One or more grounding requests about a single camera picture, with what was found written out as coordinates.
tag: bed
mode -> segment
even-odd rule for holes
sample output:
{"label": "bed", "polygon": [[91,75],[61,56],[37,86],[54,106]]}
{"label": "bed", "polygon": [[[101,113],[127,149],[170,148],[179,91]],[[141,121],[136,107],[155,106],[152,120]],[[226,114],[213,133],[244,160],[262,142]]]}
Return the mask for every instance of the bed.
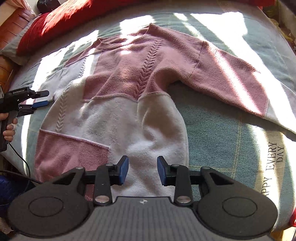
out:
{"label": "bed", "polygon": [[[272,74],[295,93],[296,56],[286,40],[258,7],[230,1],[160,1],[93,19],[34,53],[10,89],[29,86],[54,93],[58,84],[50,81],[52,77],[98,37],[132,33],[150,23],[205,39]],[[186,126],[189,168],[210,166],[267,195],[278,208],[275,229],[286,228],[296,206],[296,135],[181,82],[171,84],[168,94]],[[39,129],[52,105],[18,118],[12,145],[29,163],[33,176]],[[269,148],[281,157],[273,169],[268,162]],[[25,174],[24,164],[11,148],[2,155]],[[198,200],[198,187],[193,187],[193,193]]]}

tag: pillow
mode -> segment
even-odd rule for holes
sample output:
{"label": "pillow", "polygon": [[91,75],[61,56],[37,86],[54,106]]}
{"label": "pillow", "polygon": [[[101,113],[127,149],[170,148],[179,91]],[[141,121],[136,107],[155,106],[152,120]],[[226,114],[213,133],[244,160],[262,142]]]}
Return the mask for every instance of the pillow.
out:
{"label": "pillow", "polygon": [[33,22],[36,20],[36,18],[33,18],[27,26],[17,35],[13,38],[13,40],[8,43],[2,50],[0,50],[0,54],[10,58],[13,62],[17,63],[18,65],[24,65],[28,62],[30,56],[17,56],[17,47],[21,41],[21,38],[24,36],[24,34],[27,32],[27,30],[31,27]]}
{"label": "pillow", "polygon": [[59,35],[96,16],[143,0],[68,0],[50,13],[41,15],[22,37],[17,55],[36,51]]}

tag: wooden headboard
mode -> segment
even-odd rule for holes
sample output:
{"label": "wooden headboard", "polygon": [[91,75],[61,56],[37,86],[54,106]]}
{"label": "wooden headboard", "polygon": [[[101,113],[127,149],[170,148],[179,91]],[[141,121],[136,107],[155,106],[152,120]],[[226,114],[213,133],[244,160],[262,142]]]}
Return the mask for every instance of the wooden headboard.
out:
{"label": "wooden headboard", "polygon": [[[0,26],[0,50],[18,35],[33,18],[34,14],[30,11],[23,8],[16,9]],[[18,69],[19,66],[16,63],[0,55],[0,85],[4,92],[9,90]]]}

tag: black cable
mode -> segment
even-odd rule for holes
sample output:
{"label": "black cable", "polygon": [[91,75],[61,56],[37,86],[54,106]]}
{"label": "black cable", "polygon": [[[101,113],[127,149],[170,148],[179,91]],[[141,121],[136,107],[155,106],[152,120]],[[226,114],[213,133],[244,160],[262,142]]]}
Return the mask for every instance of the black cable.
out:
{"label": "black cable", "polygon": [[22,161],[26,164],[27,168],[28,168],[28,171],[29,171],[29,177],[31,177],[31,171],[30,171],[30,168],[29,168],[29,165],[28,163],[18,154],[18,152],[13,148],[13,146],[9,143],[9,145],[11,146],[11,148],[14,150],[14,152],[19,156],[19,158],[22,159]]}
{"label": "black cable", "polygon": [[22,178],[25,178],[25,179],[27,179],[27,180],[29,180],[29,181],[32,181],[32,182],[38,183],[38,184],[43,184],[43,183],[40,182],[40,181],[37,181],[37,180],[35,180],[35,179],[33,179],[33,178],[30,178],[30,177],[26,177],[26,176],[24,176],[24,175],[22,175],[22,174],[18,174],[18,173],[16,173],[16,172],[11,172],[11,171],[7,171],[7,170],[0,170],[0,172],[8,173],[8,174],[12,174],[12,175],[15,175],[15,176],[18,176],[18,177],[22,177]]}

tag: round pad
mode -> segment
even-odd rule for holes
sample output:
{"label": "round pad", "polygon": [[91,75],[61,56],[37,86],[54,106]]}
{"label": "round pad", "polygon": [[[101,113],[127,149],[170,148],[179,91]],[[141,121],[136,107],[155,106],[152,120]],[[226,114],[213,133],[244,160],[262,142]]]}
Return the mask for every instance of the round pad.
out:
{"label": "round pad", "polygon": [[63,201],[55,197],[41,197],[32,201],[29,210],[39,217],[50,217],[63,209]]}
{"label": "round pad", "polygon": [[260,237],[272,229],[277,209],[264,195],[243,185],[220,185],[206,194],[196,211],[207,228],[232,239]]}
{"label": "round pad", "polygon": [[248,198],[233,197],[223,202],[223,209],[231,216],[248,217],[257,210],[257,205]]}
{"label": "round pad", "polygon": [[8,219],[21,234],[49,238],[65,234],[88,216],[88,202],[68,185],[45,183],[17,197]]}

